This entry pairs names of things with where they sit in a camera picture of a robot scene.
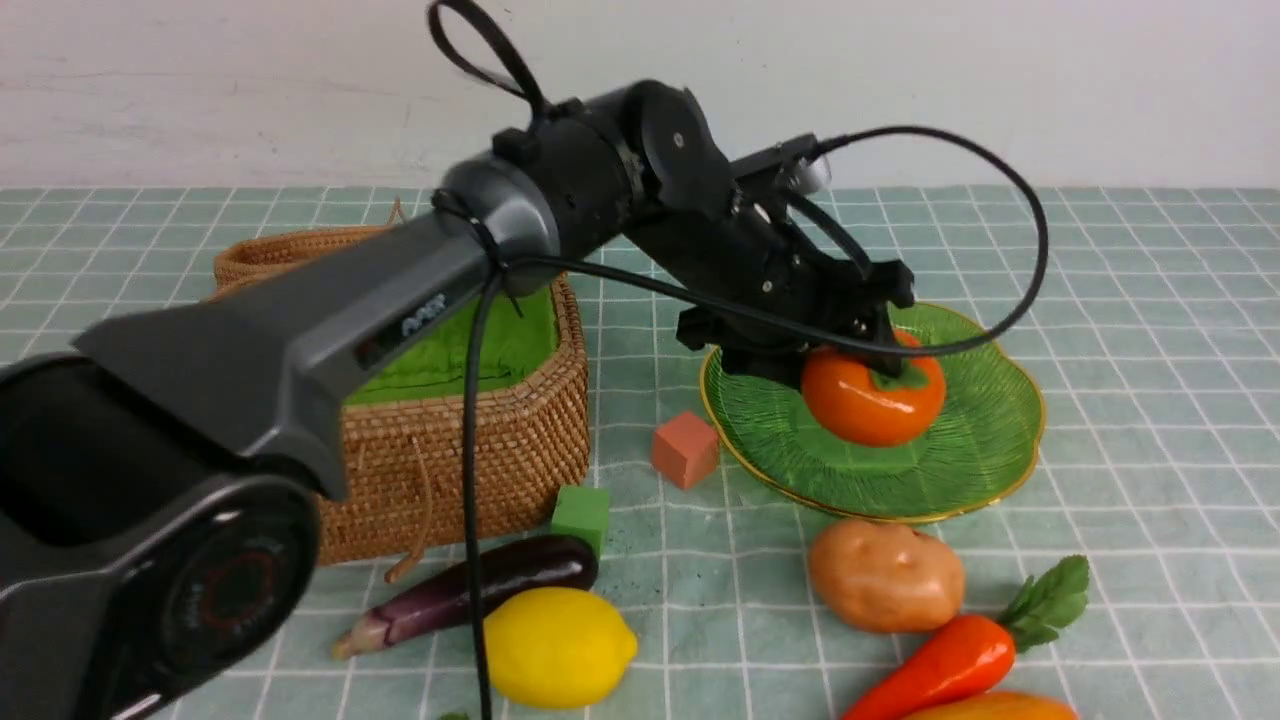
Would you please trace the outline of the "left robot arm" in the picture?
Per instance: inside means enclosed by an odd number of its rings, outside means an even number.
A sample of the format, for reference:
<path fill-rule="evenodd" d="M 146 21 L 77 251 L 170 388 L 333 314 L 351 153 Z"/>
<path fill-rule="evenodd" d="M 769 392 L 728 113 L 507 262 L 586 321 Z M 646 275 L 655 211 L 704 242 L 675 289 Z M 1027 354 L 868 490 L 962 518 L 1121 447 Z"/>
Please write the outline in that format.
<path fill-rule="evenodd" d="M 910 270 L 824 258 L 785 220 L 828 150 L 730 161 L 655 81 L 543 105 L 425 215 L 5 368 L 3 716 L 147 717 L 262 644 L 315 568 L 317 496 L 346 497 L 343 402 L 486 287 L 532 293 L 622 234 L 692 292 L 681 341 L 737 369 L 792 380 L 835 337 L 892 346 Z"/>

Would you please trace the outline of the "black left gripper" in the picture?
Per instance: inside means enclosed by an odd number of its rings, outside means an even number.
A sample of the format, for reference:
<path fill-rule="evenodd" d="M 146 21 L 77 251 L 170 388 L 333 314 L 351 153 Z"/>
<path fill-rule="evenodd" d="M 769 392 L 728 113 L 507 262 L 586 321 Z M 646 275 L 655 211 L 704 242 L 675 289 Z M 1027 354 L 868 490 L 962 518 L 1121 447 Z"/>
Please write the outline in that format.
<path fill-rule="evenodd" d="M 694 293 L 678 315 L 678 342 L 714 346 L 730 375 L 799 389 L 806 342 L 791 332 L 724 310 L 751 307 L 832 334 L 899 348 L 890 307 L 915 302 L 913 272 L 901 261 L 874 261 L 808 195 L 788 188 L 762 196 L 733 192 L 713 214 L 662 209 L 626 236 Z M 879 375 L 901 375 L 908 361 L 860 351 Z"/>

